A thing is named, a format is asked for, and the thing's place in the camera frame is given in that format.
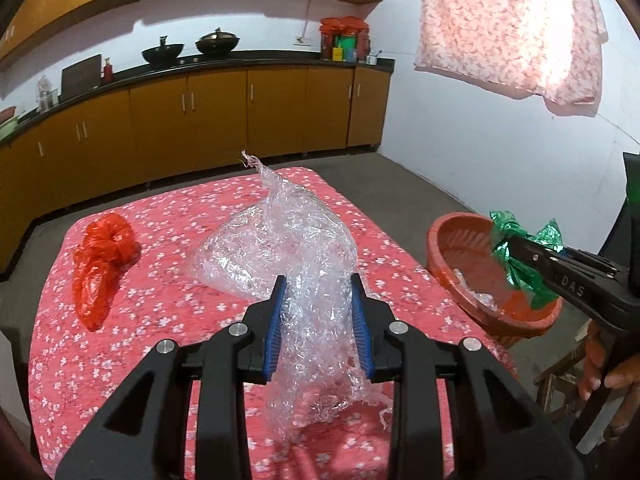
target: tablecloth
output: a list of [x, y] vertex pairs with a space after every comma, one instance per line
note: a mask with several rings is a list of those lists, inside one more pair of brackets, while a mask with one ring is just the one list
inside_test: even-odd
[[[387, 234], [345, 197], [307, 168], [279, 173], [314, 192], [348, 225], [358, 245], [359, 272], [369, 286], [405, 320], [430, 337], [458, 342], [480, 338], [503, 362], [494, 344], [448, 293]], [[109, 317], [89, 332], [74, 312], [73, 253], [87, 216], [66, 233], [44, 285], [30, 354], [29, 393], [42, 465], [54, 475], [75, 437], [129, 371], [162, 338], [181, 345], [209, 338], [242, 319], [248, 301], [203, 286], [181, 266], [186, 251], [231, 215], [266, 195], [257, 175], [186, 187], [114, 208], [126, 218], [142, 255], [120, 282]], [[375, 478], [386, 475], [389, 430], [380, 407], [357, 404], [331, 424], [303, 428], [289, 444], [276, 442], [262, 420], [261, 386], [244, 387], [250, 461], [254, 479]], [[191, 397], [185, 475], [193, 478], [198, 389]], [[441, 402], [445, 402], [440, 388]], [[443, 417], [446, 469], [452, 468], [450, 425]]]

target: silver screw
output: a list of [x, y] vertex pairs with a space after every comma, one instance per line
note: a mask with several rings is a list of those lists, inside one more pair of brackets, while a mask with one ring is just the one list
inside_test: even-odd
[[404, 334], [409, 331], [409, 327], [402, 321], [393, 321], [389, 323], [389, 330], [394, 334]]
[[233, 336], [244, 335], [249, 331], [249, 327], [244, 323], [233, 323], [229, 327], [229, 333]]
[[171, 350], [175, 348], [175, 343], [170, 339], [162, 339], [156, 345], [156, 350], [161, 354], [168, 354]]
[[462, 346], [470, 352], [477, 352], [482, 348], [482, 343], [475, 337], [467, 337], [462, 341]]

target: trash bin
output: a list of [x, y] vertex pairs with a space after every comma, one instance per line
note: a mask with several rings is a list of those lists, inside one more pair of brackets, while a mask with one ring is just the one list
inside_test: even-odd
[[[438, 218], [427, 233], [427, 270], [491, 338], [509, 348], [549, 330], [560, 314], [562, 299], [540, 310], [529, 307], [524, 294], [509, 285], [504, 269], [491, 256], [493, 225], [491, 219], [474, 213]], [[472, 290], [491, 294], [497, 310], [476, 300], [453, 269], [462, 272]]]

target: white wall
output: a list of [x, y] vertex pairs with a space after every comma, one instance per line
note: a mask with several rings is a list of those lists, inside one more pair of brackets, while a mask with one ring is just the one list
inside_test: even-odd
[[309, 0], [140, 0], [79, 23], [51, 38], [0, 73], [0, 109], [35, 108], [36, 83], [46, 74], [60, 89], [62, 69], [95, 54], [111, 57], [117, 72], [145, 64], [140, 52], [159, 44], [184, 43], [182, 56], [199, 54], [194, 42], [217, 27], [240, 37], [236, 50], [320, 49], [319, 21], [354, 14], [357, 7], [337, 0], [313, 0], [306, 37], [296, 46]]
[[511, 210], [529, 231], [555, 217], [567, 245], [597, 252], [625, 196], [622, 151], [640, 150], [640, 41], [615, 0], [600, 4], [609, 41], [594, 117], [416, 72], [420, 0], [367, 9], [372, 46], [396, 59], [380, 152], [482, 214]]

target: concrete floor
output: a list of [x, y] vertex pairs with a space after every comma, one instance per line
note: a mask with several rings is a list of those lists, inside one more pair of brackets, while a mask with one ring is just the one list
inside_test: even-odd
[[[322, 176], [361, 211], [387, 232], [421, 264], [425, 264], [425, 234], [441, 215], [467, 210], [455, 199], [425, 182], [400, 165], [377, 153], [306, 158], [277, 163], [271, 167], [305, 166]], [[179, 187], [200, 184], [254, 170], [209, 172], [140, 187], [117, 197], [76, 208], [36, 227], [9, 279], [0, 283], [0, 329], [12, 341], [17, 362], [27, 363], [33, 322], [44, 282], [58, 255], [63, 237], [78, 219], [133, 200]], [[567, 305], [554, 327], [545, 335], [518, 343], [512, 354], [521, 380], [532, 395], [532, 379], [544, 368], [575, 347], [574, 335], [586, 320]]]

